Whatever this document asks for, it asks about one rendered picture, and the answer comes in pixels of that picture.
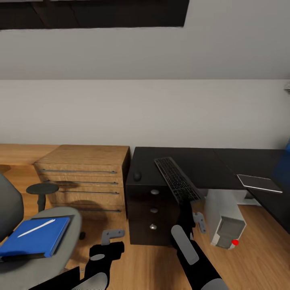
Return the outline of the pen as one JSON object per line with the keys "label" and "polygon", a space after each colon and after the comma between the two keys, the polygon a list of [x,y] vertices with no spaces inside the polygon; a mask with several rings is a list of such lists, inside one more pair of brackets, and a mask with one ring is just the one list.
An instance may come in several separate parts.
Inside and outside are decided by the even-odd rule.
{"label": "pen", "polygon": [[[38,226],[38,227],[36,227],[36,228],[33,229],[33,230],[29,230],[28,232],[24,233],[23,235],[25,235],[25,234],[29,234],[29,233],[33,232],[34,230],[37,230],[37,229],[39,229],[40,227],[45,226],[45,225],[47,225],[47,224],[49,224],[49,223],[51,223],[51,222],[54,222],[54,221],[55,221],[55,219],[53,218],[53,219],[50,220],[49,222],[45,222],[43,225]],[[23,235],[21,235],[21,236],[23,236]]]}

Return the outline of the keyboard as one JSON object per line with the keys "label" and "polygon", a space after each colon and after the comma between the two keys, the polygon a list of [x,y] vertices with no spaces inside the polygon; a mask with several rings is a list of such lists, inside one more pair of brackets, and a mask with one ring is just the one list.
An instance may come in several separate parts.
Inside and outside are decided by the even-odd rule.
{"label": "keyboard", "polygon": [[205,196],[199,192],[171,157],[154,159],[154,161],[179,204],[187,195],[190,203],[206,201]]}

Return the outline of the notebook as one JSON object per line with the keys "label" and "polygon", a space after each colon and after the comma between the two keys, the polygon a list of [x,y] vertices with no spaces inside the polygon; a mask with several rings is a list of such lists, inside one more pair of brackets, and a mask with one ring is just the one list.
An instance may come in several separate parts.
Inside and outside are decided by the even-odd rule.
{"label": "notebook", "polygon": [[237,176],[245,187],[282,193],[282,190],[270,179],[239,174],[237,174]]}

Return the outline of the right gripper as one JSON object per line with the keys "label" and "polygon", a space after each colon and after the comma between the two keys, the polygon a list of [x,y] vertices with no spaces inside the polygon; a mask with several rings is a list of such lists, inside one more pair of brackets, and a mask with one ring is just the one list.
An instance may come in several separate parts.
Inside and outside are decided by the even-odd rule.
{"label": "right gripper", "polygon": [[193,214],[192,214],[192,207],[191,203],[189,202],[189,196],[187,195],[182,199],[182,203],[179,204],[180,206],[180,217],[185,217],[187,218],[191,223],[192,223],[192,228],[195,228],[196,223],[193,221]]}

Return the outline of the mouse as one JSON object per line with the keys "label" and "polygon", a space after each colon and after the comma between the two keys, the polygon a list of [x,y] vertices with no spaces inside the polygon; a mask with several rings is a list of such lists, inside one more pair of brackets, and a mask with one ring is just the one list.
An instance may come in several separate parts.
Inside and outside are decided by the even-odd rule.
{"label": "mouse", "polygon": [[141,179],[141,173],[139,171],[133,172],[133,177],[135,180]]}

